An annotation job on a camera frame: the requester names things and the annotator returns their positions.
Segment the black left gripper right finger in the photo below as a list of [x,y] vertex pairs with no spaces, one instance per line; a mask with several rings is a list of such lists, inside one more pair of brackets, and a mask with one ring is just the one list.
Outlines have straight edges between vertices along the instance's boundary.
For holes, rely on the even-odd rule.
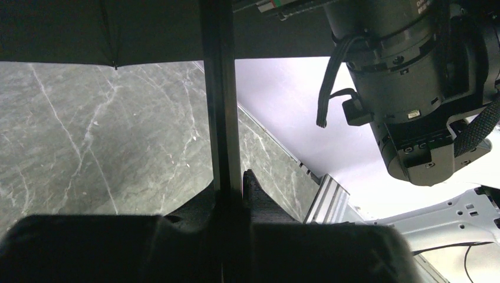
[[252,170],[242,181],[249,215],[243,282],[420,282],[395,229],[353,223],[304,224],[283,210]]

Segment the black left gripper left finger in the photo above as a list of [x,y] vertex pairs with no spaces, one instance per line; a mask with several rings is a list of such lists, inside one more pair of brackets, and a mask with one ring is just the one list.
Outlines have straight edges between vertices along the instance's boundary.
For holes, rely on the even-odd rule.
[[167,215],[30,215],[1,240],[2,282],[210,282],[207,186]]

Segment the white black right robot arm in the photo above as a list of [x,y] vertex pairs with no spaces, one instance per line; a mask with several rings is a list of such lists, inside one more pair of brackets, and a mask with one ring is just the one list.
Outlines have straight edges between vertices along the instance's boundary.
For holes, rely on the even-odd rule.
[[333,1],[334,48],[318,95],[369,124],[388,173],[433,186],[483,155],[499,121],[498,1]]

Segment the black and lavender umbrella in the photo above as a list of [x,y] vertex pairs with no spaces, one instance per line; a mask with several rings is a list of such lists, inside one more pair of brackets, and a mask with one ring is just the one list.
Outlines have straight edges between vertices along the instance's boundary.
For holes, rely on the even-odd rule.
[[316,57],[325,1],[2,1],[1,60],[127,65],[203,60],[213,182],[239,195],[235,60]]

